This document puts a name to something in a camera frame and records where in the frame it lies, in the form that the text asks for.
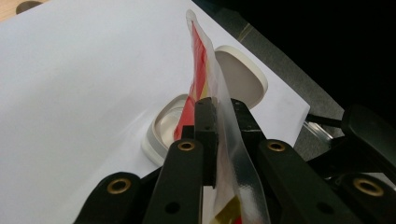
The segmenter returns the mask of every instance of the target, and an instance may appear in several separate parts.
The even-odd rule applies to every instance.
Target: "white container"
[[[245,54],[231,46],[215,50],[230,97],[244,102],[249,109],[257,105],[268,89],[268,82],[260,68]],[[148,127],[142,148],[148,158],[163,165],[164,158],[173,141],[173,133],[188,94],[173,99],[157,115]]]

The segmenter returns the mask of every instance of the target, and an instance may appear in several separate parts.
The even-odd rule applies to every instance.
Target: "plastic bag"
[[[191,10],[187,11],[187,24],[191,32],[194,79],[175,130],[175,140],[180,138],[184,125],[193,125],[195,102],[211,97],[217,110],[219,135],[211,223],[270,223],[262,184],[243,143],[212,43]]]

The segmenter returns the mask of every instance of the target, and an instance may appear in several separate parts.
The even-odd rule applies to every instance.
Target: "dark floor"
[[[292,87],[310,105],[310,114],[341,119],[344,109],[287,55],[245,21],[238,12],[208,4],[202,0],[194,2]],[[326,140],[323,137],[317,137],[310,131],[312,129],[307,128],[308,126],[306,123],[302,128],[294,146],[305,160],[315,158],[329,149]],[[318,128],[322,128],[324,133],[332,137],[343,135],[337,128],[326,126]],[[372,175],[395,187],[384,175]]]

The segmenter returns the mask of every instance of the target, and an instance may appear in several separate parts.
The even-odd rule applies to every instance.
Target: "white paper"
[[[72,223],[107,175],[157,167],[140,142],[189,91],[189,8],[215,48],[264,72],[252,113],[267,137],[294,144],[308,104],[193,2],[52,0],[0,23],[1,223]]]

